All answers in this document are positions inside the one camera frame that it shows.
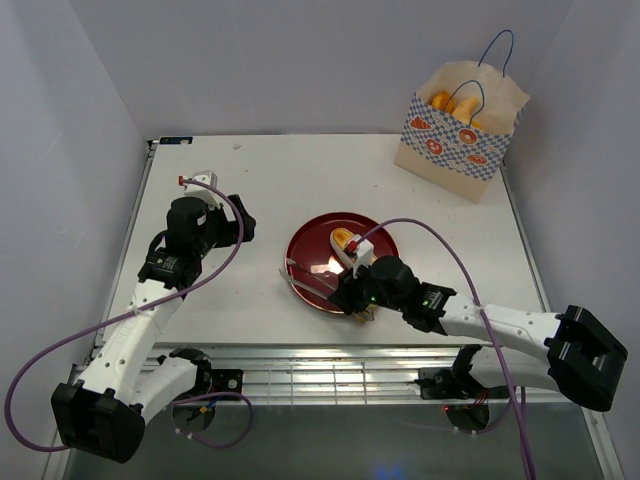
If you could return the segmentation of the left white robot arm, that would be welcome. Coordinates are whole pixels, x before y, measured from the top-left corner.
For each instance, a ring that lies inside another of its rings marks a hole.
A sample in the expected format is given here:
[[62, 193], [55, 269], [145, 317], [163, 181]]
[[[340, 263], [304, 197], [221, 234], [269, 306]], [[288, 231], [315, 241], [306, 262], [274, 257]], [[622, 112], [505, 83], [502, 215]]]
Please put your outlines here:
[[189, 347], [159, 358], [141, 373], [162, 329], [202, 273], [213, 248], [254, 238], [256, 221], [239, 196], [229, 198], [239, 217], [230, 220], [217, 203], [184, 196], [172, 201], [167, 227], [151, 241], [138, 273], [131, 318], [116, 324], [96, 358], [74, 384], [61, 383], [51, 397], [64, 445], [118, 463], [139, 448], [146, 424], [169, 403], [201, 399], [212, 389], [206, 355]]

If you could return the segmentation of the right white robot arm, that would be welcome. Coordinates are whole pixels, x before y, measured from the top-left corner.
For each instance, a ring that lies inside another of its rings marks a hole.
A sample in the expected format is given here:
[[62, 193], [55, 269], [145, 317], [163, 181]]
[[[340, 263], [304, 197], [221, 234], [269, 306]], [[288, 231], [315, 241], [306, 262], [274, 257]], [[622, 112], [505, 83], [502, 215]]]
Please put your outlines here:
[[468, 337], [452, 367], [421, 380], [430, 398], [505, 398], [525, 386], [563, 394], [599, 412], [611, 409], [627, 349], [587, 309], [536, 313], [496, 305], [477, 307], [453, 289], [420, 281], [395, 256], [338, 277], [329, 302], [345, 314], [372, 305], [398, 311], [413, 328]]

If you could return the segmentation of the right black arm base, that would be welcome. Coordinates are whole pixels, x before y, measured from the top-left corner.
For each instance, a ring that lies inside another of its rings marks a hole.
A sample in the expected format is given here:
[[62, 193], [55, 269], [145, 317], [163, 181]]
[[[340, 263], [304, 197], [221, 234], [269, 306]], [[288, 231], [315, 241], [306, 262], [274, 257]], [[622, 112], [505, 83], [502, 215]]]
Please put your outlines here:
[[507, 399], [508, 389], [504, 385], [483, 386], [468, 372], [456, 372], [449, 368], [421, 368], [414, 383], [419, 387], [422, 399], [479, 400]]

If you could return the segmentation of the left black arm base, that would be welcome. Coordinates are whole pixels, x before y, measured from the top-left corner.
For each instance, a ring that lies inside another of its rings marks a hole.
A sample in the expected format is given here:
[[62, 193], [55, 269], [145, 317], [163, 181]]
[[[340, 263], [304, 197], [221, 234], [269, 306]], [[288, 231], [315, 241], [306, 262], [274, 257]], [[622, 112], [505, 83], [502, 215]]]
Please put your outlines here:
[[243, 389], [244, 371], [242, 369], [211, 369], [204, 374], [205, 393], [234, 392]]

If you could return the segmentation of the small croissant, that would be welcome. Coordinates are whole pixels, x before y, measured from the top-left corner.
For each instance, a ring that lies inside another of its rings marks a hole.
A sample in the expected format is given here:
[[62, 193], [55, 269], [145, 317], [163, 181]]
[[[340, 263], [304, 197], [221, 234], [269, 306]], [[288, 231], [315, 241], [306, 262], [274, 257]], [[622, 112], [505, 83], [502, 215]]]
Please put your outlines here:
[[452, 112], [453, 117], [461, 123], [470, 124], [478, 103], [479, 99], [477, 97], [461, 100]]

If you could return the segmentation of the metal tongs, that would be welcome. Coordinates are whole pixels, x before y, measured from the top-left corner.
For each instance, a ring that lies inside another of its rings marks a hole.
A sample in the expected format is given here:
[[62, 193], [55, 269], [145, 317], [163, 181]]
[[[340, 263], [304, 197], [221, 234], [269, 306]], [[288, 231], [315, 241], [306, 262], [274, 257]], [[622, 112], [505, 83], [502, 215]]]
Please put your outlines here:
[[284, 267], [279, 270], [279, 273], [312, 307], [327, 313], [342, 315], [343, 311], [329, 301], [329, 296], [338, 287], [338, 277], [343, 267], [337, 260], [330, 260], [328, 264], [320, 265], [320, 268], [320, 272], [314, 271], [311, 267], [286, 257]]

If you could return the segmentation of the blue checkered paper bag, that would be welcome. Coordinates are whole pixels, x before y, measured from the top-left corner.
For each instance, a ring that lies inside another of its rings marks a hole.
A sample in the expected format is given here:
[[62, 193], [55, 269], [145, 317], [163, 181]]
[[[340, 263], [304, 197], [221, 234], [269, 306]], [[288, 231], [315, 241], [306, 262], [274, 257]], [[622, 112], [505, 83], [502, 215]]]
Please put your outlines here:
[[[513, 31], [498, 32], [489, 45], [503, 35], [510, 43], [501, 67], [486, 62], [485, 50], [478, 60], [444, 64], [414, 92], [394, 158], [396, 166], [474, 203], [497, 174], [530, 100], [506, 71]], [[432, 97], [443, 90], [455, 99], [455, 107], [477, 97], [471, 122], [479, 122], [484, 130], [433, 108]]]

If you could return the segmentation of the twisted orange bread stick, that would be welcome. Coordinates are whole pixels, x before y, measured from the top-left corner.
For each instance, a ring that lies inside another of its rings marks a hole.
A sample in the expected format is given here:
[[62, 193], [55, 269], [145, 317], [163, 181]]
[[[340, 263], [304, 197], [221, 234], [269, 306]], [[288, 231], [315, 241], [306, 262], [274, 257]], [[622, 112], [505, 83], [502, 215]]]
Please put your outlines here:
[[453, 114], [455, 110], [455, 99], [448, 91], [443, 90], [432, 97], [430, 105], [439, 111]]

